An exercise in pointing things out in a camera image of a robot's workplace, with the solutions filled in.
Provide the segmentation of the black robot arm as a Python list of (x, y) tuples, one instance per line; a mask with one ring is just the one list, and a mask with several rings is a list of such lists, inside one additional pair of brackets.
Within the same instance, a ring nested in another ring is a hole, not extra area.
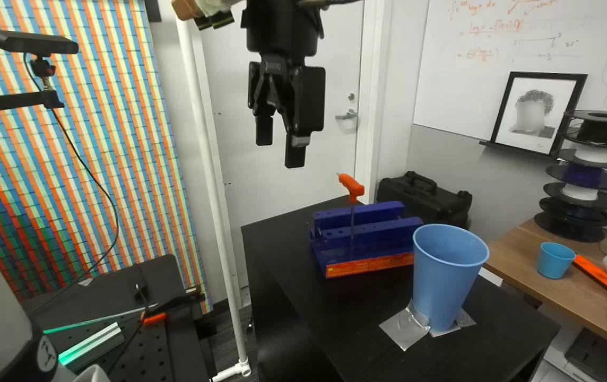
[(255, 117), (255, 144), (273, 142), (273, 114), (287, 131), (284, 166), (304, 167), (310, 136), (325, 127), (328, 70), (308, 66), (325, 35), (320, 13), (356, 0), (247, 0), (241, 25), (249, 64), (247, 103)]

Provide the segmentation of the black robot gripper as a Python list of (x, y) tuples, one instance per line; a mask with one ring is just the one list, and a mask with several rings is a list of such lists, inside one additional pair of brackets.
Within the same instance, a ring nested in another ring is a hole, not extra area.
[(280, 114), (284, 120), (287, 144), (284, 166), (304, 167), (306, 149), (310, 144), (308, 131), (295, 129), (295, 72), (304, 68), (280, 53), (264, 53), (260, 61), (249, 64), (249, 107), (258, 120), (258, 147), (271, 144), (271, 117)]

